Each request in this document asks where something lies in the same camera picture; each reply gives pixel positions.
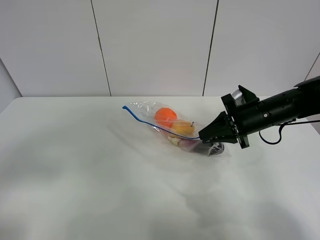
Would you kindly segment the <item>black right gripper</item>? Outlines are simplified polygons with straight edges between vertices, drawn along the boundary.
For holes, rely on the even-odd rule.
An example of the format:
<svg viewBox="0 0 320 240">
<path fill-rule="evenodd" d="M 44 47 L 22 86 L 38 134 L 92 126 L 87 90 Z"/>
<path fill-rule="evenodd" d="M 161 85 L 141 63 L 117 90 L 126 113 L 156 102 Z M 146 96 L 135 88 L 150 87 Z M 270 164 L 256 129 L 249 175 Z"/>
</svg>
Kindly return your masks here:
<svg viewBox="0 0 320 240">
<path fill-rule="evenodd" d="M 238 90 L 242 92 L 245 104 L 237 106 L 232 94 L 223 96 L 221 99 L 227 113 L 222 111 L 213 122 L 199 131 L 203 143 L 239 142 L 240 147 L 245 149 L 250 146 L 248 135 L 268 126 L 268 112 L 263 102 L 241 85 Z"/>
</svg>

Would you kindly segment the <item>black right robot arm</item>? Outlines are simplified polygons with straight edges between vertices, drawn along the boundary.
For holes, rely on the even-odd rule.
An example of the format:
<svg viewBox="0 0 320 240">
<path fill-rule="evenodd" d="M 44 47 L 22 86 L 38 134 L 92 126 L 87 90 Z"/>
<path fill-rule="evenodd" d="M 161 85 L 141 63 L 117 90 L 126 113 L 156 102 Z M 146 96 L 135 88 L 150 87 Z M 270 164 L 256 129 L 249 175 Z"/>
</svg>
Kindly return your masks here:
<svg viewBox="0 0 320 240">
<path fill-rule="evenodd" d="M 298 83 L 293 89 L 264 100 L 239 85 L 232 93 L 221 97 L 225 111 L 199 131 L 204 143 L 240 144 L 249 147 L 248 136 L 264 129 L 297 124 L 297 119 L 320 113 L 320 78 L 314 77 Z"/>
</svg>

